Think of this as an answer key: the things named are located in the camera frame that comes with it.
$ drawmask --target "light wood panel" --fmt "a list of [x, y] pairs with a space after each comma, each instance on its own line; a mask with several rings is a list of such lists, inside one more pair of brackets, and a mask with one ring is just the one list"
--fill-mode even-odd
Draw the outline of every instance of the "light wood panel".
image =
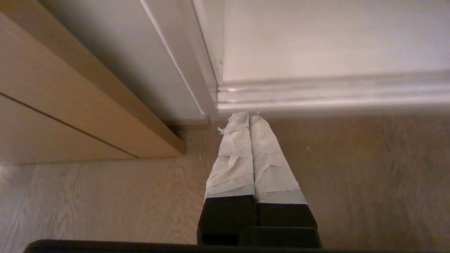
[[[450, 250], [450, 115], [271, 121], [328, 249]], [[221, 135], [180, 158], [0, 168], [0, 252], [33, 240], [196, 243]]]
[[0, 92], [137, 157], [183, 153], [183, 142], [37, 1], [2, 1], [1, 11]]
[[133, 156], [0, 95], [0, 161], [48, 163]]

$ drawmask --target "wooden floor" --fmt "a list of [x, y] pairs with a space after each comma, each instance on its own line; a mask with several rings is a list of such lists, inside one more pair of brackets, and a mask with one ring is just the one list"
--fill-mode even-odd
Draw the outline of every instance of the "wooden floor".
[[[271, 126], [325, 248], [450, 250], [450, 117]], [[0, 252], [46, 238], [196, 243], [216, 128], [181, 131], [176, 159], [0, 167]]]

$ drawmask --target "wooden cabinet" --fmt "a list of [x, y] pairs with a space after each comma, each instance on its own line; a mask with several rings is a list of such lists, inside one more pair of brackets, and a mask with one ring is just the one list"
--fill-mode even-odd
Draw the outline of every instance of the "wooden cabinet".
[[[11, 147], [1, 162], [184, 152], [184, 143], [37, 1], [2, 2], [0, 55], [0, 135], [17, 135], [1, 139], [2, 147]], [[40, 133], [29, 142], [45, 153], [29, 155], [22, 136]]]

